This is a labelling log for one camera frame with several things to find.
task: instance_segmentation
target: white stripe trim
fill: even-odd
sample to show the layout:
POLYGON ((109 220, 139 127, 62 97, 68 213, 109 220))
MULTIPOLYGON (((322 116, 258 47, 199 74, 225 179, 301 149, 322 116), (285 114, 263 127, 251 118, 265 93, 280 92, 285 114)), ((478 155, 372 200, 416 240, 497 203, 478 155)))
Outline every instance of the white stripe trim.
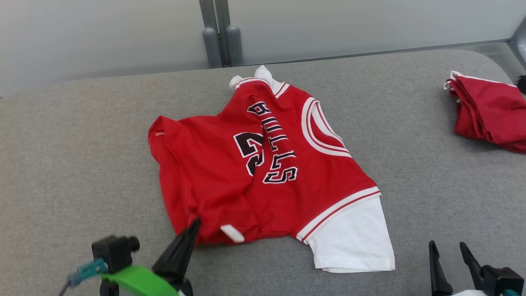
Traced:
POLYGON ((241 78, 241 76, 239 75, 233 77, 230 80, 230 88, 236 90, 241 86, 241 84, 253 81, 265 82, 270 87, 270 89, 272 90, 272 94, 276 98, 279 98, 281 95, 283 95, 283 93, 285 93, 285 91, 290 86, 285 82, 278 82, 274 80, 270 71, 268 71, 267 68, 265 68, 265 66, 261 65, 259 68, 256 69, 254 77, 241 78))
POLYGON ((445 91, 451 90, 451 85, 449 85, 450 80, 446 80, 446 83, 444 83, 444 86, 442 87, 445 91))
POLYGON ((270 83, 268 81, 264 80, 264 79, 249 77, 249 78, 244 78, 244 79, 240 80, 238 83, 236 83, 236 89, 238 89, 241 86, 241 84, 247 83, 247 82, 252 82, 252 81, 265 82, 270 87, 270 83))
POLYGON ((232 224, 221 225, 219 227, 233 242, 242 243, 245 241, 245 237, 239 230, 237 230, 232 224))
POLYGON ((336 141, 340 142, 341 145, 343 145, 343 148, 345 148, 345 144, 343 143, 343 139, 340 138, 329 126, 329 122, 325 118, 325 115, 321 111, 320 103, 316 103, 316 108, 312 108, 312 117, 314 118, 314 122, 318 126, 318 128, 321 130, 323 134, 326 136, 329 136, 331 138, 334 138, 336 141))
POLYGON ((476 80, 482 80, 482 81, 487 81, 487 82, 502 83, 502 84, 505 84, 505 85, 509 85, 509 86, 516 87, 516 86, 513 85, 513 84, 508 84, 508 83, 499 82, 499 81, 493 81, 493 80, 488 80, 488 79, 482 79, 482 78, 473 77, 473 76, 466 76, 466 75, 462 75, 462 74, 460 74, 460 73, 457 72, 457 71, 451 71, 450 78, 451 78, 452 80, 455 80, 455 81, 456 81, 456 80, 457 80, 457 76, 461 76, 461 77, 465 77, 465 78, 471 78, 471 79, 476 79, 476 80))
POLYGON ((321 153, 334 155, 334 156, 346 156, 346 157, 352 158, 351 154, 349 153, 347 149, 342 148, 342 147, 328 145, 314 138, 310 118, 312 116, 312 106, 314 106, 317 103, 319 103, 319 101, 317 101, 313 97, 310 97, 305 101, 305 104, 303 105, 303 110, 301 112, 301 129, 303 131, 303 136, 305 137, 305 140, 307 140, 307 142, 314 149, 318 150, 321 153))
MULTIPOLYGON (((296 239, 299 240, 299 241, 303 241, 305 244, 308 244, 309 237, 311 237, 318 229, 323 227, 323 225, 325 223, 327 223, 327 221, 330 221, 330 219, 333 218, 334 215, 336 215, 335 211, 337 209, 339 209, 340 207, 344 206, 347 203, 349 203, 347 206, 354 205, 353 203, 351 203, 353 200, 359 199, 359 198, 361 198, 363 196, 375 193, 377 191, 379 191, 379 189, 376 186, 368 188, 368 189, 364 189, 364 190, 358 191, 358 192, 356 192, 354 194, 351 194, 350 196, 348 196, 348 197, 340 200, 339 202, 333 204, 331 207, 329 207, 328 209, 323 211, 321 214, 319 214, 316 218, 314 218, 312 221, 310 221, 305 227, 303 227, 303 229, 300 232, 298 232, 298 235, 296 236, 296 239), (323 221, 323 223, 318 225, 318 223, 320 223, 323 219, 325 219, 328 216, 331 216, 331 217, 327 218, 325 221, 323 221)), ((368 197, 364 198, 364 200, 366 200, 368 198, 380 196, 380 195, 381 195, 381 193, 378 192, 377 194, 372 194, 371 196, 368 196, 368 197)))
POLYGON ((281 89, 281 91, 279 91, 277 94, 274 94, 276 98, 279 98, 281 95, 283 95, 283 93, 285 93, 285 91, 287 90, 287 88, 289 88, 289 86, 290 86, 289 84, 284 83, 284 86, 281 89))

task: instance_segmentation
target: green strap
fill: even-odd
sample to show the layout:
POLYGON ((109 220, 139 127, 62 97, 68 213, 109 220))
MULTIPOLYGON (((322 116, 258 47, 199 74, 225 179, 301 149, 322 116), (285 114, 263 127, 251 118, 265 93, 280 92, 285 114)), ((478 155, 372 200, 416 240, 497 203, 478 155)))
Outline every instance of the green strap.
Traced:
POLYGON ((114 274, 101 273, 100 277, 136 296, 178 296, 167 281, 140 265, 131 265, 114 274))

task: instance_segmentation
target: folded red clothing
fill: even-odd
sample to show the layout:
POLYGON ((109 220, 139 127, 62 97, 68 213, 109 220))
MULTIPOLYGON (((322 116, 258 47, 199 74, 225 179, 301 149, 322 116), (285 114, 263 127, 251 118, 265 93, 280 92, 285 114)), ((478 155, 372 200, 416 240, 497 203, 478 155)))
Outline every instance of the folded red clothing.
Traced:
POLYGON ((526 100, 516 86, 451 71, 444 89, 458 98, 455 133, 526 153, 526 100))

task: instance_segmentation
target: gray sofa cushion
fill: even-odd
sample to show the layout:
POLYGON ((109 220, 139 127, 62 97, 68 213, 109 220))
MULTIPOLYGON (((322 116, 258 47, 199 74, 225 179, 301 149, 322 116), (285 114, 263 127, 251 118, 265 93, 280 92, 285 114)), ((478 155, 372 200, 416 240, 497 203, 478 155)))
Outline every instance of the gray sofa cushion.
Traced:
MULTIPOLYGON (((473 288, 458 244, 526 275, 526 159, 453 133, 450 70, 510 83, 487 57, 429 51, 269 65, 321 101, 383 192, 396 270, 330 274, 293 238, 194 251, 196 295, 426 295, 435 240, 456 291, 473 288)), ((136 235, 151 266, 172 240, 147 131, 162 114, 216 114, 255 67, 66 82, 0 100, 0 287, 53 295, 106 235, 136 235)), ((97 280, 67 295, 96 295, 97 280)))

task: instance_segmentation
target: cable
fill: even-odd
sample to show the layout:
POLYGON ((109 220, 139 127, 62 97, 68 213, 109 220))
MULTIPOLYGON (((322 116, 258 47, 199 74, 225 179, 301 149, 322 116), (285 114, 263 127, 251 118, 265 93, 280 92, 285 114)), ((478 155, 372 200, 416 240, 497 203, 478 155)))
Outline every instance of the cable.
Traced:
POLYGON ((66 293, 67 288, 70 286, 69 281, 66 282, 66 284, 62 287, 62 290, 58 294, 58 296, 64 296, 64 293, 66 293))

